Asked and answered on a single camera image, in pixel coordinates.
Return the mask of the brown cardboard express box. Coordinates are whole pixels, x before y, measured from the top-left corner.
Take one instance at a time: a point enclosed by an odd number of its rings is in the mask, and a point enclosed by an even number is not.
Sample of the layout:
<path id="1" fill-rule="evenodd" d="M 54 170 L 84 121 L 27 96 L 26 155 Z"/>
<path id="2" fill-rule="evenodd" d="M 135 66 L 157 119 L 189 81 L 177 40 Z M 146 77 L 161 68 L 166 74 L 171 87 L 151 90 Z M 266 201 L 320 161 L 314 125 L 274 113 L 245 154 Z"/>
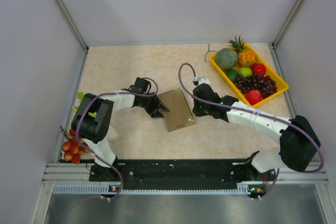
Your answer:
<path id="1" fill-rule="evenodd" d="M 161 109 L 168 132 L 183 129 L 195 123 L 193 114 L 181 88 L 161 93 L 158 97 L 169 109 L 169 111 Z"/>

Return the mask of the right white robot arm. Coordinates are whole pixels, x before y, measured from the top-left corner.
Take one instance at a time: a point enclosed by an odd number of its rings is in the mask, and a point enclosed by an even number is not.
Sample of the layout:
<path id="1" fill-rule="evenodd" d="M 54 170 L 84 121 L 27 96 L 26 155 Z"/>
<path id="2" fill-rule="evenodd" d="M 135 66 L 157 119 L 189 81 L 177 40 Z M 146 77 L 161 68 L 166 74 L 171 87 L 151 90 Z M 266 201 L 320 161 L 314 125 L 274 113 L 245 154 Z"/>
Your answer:
<path id="1" fill-rule="evenodd" d="M 220 97 L 209 84 L 199 84 L 193 90 L 196 116 L 211 116 L 228 123 L 246 126 L 278 142 L 279 146 L 252 155 L 245 166 L 245 174 L 258 179 L 271 169 L 287 167 L 307 172 L 321 143 L 308 120 L 300 115 L 293 119 L 281 118 L 256 110 L 237 98 Z"/>

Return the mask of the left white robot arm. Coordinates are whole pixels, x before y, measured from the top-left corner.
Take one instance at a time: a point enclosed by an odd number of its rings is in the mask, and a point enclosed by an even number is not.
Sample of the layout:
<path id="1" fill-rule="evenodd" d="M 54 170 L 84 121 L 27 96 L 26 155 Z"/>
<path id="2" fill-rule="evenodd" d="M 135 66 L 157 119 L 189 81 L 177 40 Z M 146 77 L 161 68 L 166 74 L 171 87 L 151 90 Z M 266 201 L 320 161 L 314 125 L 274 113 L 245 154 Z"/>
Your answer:
<path id="1" fill-rule="evenodd" d="M 112 113 L 140 107 L 152 118 L 163 118 L 160 110 L 169 111 L 157 92 L 150 91 L 153 84 L 157 87 L 154 80 L 137 77 L 127 89 L 100 95 L 86 93 L 80 102 L 71 129 L 75 131 L 76 138 L 81 138 L 88 145 L 87 150 L 94 155 L 94 162 L 102 167 L 101 174 L 107 180 L 114 180 L 119 174 L 118 166 L 113 164 L 117 156 L 107 140 Z"/>

